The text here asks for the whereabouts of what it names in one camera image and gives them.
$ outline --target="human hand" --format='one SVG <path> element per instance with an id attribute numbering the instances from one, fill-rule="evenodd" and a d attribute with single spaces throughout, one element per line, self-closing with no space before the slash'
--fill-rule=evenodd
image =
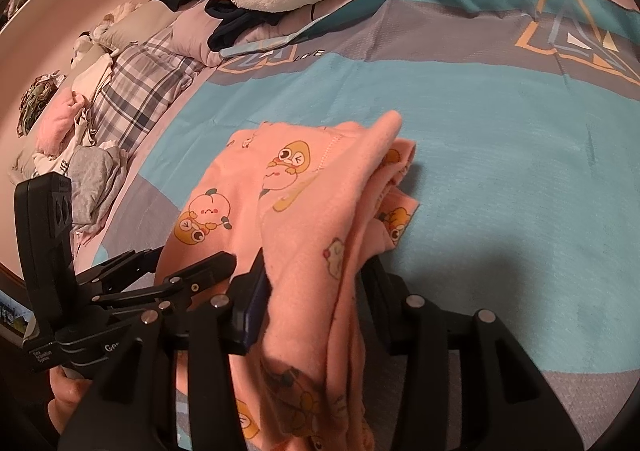
<path id="1" fill-rule="evenodd" d="M 91 386 L 91 381 L 88 379 L 69 379 L 62 367 L 55 367 L 49 370 L 49 382 L 54 399 L 49 402 L 47 411 L 53 427 L 61 434 L 78 407 L 82 396 Z"/>

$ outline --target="cartoon peach character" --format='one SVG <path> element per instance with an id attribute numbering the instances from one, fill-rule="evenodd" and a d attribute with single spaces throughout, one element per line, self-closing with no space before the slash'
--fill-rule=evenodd
<path id="1" fill-rule="evenodd" d="M 219 226 L 231 229 L 229 213 L 231 204 L 215 188 L 198 195 L 182 213 L 174 227 L 174 235 L 182 243 L 195 245 Z"/>
<path id="2" fill-rule="evenodd" d="M 405 208 L 398 207 L 390 213 L 380 213 L 378 218 L 385 224 L 386 232 L 389 233 L 391 241 L 396 245 L 411 220 L 411 215 Z"/>
<path id="3" fill-rule="evenodd" d="M 289 368 L 283 373 L 274 373 L 263 363 L 260 371 L 269 395 L 276 402 L 280 429 L 297 437 L 317 434 L 319 401 L 316 394 L 302 386 L 300 371 Z"/>
<path id="4" fill-rule="evenodd" d="M 238 417 L 240 418 L 240 426 L 242 427 L 242 434 L 247 440 L 251 440 L 254 436 L 260 433 L 260 428 L 254 422 L 249 407 L 242 401 L 236 399 L 236 406 L 238 407 Z"/>
<path id="5" fill-rule="evenodd" d="M 331 245 L 322 251 L 331 277 L 340 279 L 342 276 L 342 261 L 344 259 L 344 243 L 340 238 L 334 238 Z"/>
<path id="6" fill-rule="evenodd" d="M 309 164 L 309 145 L 305 141 L 290 142 L 267 164 L 260 196 L 268 191 L 291 186 L 298 179 L 298 175 L 307 170 Z"/>
<path id="7" fill-rule="evenodd" d="M 191 217 L 213 231 L 218 226 L 231 229 L 229 223 L 229 213 L 231 204 L 218 190 L 209 189 L 204 195 L 198 195 L 189 204 Z"/>

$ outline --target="pink pajamas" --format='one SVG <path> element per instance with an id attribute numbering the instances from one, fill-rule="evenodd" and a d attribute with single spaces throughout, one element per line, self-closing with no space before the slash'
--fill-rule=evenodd
<path id="1" fill-rule="evenodd" d="M 264 332 L 230 358 L 244 436 L 262 451 L 372 451 L 355 306 L 363 263 L 392 249 L 417 203 L 398 190 L 415 144 L 397 112 L 370 128 L 263 123 L 241 130 L 193 190 L 157 279 L 217 251 L 249 270 L 263 247 Z"/>

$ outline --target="bed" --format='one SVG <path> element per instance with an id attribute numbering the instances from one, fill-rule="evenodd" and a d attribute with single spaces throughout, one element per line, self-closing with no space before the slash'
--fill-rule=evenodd
<path id="1" fill-rule="evenodd" d="M 234 131 L 394 108 L 417 141 L 401 187 L 420 206 L 385 267 L 442 308 L 498 313 L 589 446 L 640 377 L 639 52 L 632 0 L 352 0 L 200 72 L 76 270 L 164 244 Z M 367 419 L 388 449 L 404 363 L 362 317 Z"/>

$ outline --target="pile of clothes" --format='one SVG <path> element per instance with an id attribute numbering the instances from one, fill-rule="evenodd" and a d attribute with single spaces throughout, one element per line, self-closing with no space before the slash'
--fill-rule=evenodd
<path id="1" fill-rule="evenodd" d="M 103 227 L 127 176 L 126 150 L 113 141 L 97 145 L 92 126 L 92 104 L 111 79 L 112 62 L 104 54 L 70 87 L 60 89 L 35 132 L 36 175 L 54 171 L 71 179 L 72 223 L 79 243 Z"/>
<path id="2" fill-rule="evenodd" d="M 18 137 L 28 135 L 33 124 L 38 120 L 64 79 L 65 76 L 56 70 L 52 74 L 36 77 L 27 88 L 20 101 L 20 117 L 18 118 L 18 127 L 15 130 Z"/>

